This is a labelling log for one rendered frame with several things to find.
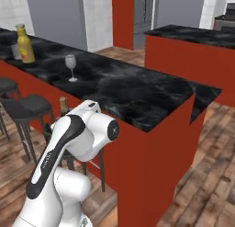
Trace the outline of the dark wine bottle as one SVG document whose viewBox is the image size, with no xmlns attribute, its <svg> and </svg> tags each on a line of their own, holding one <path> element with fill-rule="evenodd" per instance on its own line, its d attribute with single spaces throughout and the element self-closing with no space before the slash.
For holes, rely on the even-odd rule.
<svg viewBox="0 0 235 227">
<path fill-rule="evenodd" d="M 60 101 L 61 116 L 63 117 L 69 112 L 69 108 L 67 105 L 67 98 L 65 96 L 61 96 L 59 98 L 59 101 Z"/>
</svg>

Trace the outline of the red counter with marble top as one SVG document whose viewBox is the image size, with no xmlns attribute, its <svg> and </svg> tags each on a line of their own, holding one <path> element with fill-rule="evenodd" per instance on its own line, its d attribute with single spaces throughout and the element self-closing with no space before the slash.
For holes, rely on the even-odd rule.
<svg viewBox="0 0 235 227">
<path fill-rule="evenodd" d="M 155 227 L 194 160 L 205 109 L 219 89 L 37 37 L 36 61 L 24 64 L 13 57 L 16 41 L 16 32 L 0 28 L 0 76 L 14 79 L 22 95 L 43 96 L 55 114 L 60 96 L 71 107 L 94 100 L 117 119 L 120 134 L 105 147 L 104 164 L 117 192 L 118 227 Z M 70 54 L 73 72 L 65 65 Z"/>
<path fill-rule="evenodd" d="M 235 33 L 168 25 L 145 33 L 145 66 L 220 88 L 235 108 Z"/>
</svg>

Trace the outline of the clear wine glass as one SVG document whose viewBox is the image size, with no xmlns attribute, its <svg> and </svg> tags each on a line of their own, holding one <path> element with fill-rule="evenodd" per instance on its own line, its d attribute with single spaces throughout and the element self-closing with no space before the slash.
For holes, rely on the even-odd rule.
<svg viewBox="0 0 235 227">
<path fill-rule="evenodd" d="M 65 56 L 65 65 L 73 72 L 73 69 L 76 67 L 75 56 L 70 54 Z M 77 78 L 72 74 L 72 77 L 69 79 L 70 82 L 76 82 Z"/>
</svg>

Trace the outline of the yellow juice bottle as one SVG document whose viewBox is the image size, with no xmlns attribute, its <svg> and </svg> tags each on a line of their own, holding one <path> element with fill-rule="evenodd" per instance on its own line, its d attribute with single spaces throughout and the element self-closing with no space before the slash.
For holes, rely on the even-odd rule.
<svg viewBox="0 0 235 227">
<path fill-rule="evenodd" d="M 19 48 L 19 52 L 21 55 L 21 59 L 23 63 L 34 63 L 35 55 L 31 45 L 31 41 L 27 35 L 25 25 L 18 24 L 17 28 L 17 45 Z"/>
</svg>

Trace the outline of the clear glass cup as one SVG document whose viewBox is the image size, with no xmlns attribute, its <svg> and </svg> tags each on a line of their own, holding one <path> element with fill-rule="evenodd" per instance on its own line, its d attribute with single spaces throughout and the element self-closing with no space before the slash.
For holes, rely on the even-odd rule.
<svg viewBox="0 0 235 227">
<path fill-rule="evenodd" d="M 14 59 L 15 59 L 15 60 L 20 60 L 20 59 L 21 59 L 21 54 L 20 54 L 18 45 L 17 45 L 17 44 L 13 44 L 13 45 L 11 46 L 11 50 L 12 50 Z"/>
</svg>

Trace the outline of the red tall cabinet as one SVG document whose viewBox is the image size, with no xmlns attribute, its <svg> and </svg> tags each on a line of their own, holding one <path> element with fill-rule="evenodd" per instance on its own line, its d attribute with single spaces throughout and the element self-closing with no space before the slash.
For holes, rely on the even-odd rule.
<svg viewBox="0 0 235 227">
<path fill-rule="evenodd" d="M 135 0 L 112 0 L 113 45 L 132 50 L 134 40 Z"/>
</svg>

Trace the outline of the grey fridge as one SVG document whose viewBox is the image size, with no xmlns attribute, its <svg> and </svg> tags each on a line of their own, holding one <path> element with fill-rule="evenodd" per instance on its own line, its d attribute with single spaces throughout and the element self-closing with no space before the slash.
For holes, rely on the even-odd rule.
<svg viewBox="0 0 235 227">
<path fill-rule="evenodd" d="M 142 49 L 145 44 L 144 32 L 151 28 L 154 0 L 135 0 L 133 49 Z"/>
</svg>

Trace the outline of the grey stove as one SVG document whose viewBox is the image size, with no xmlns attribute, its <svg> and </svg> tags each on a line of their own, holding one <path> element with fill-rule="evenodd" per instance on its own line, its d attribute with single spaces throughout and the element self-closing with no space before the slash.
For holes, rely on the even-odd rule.
<svg viewBox="0 0 235 227">
<path fill-rule="evenodd" d="M 235 16 L 221 15 L 216 17 L 214 30 L 235 31 Z"/>
</svg>

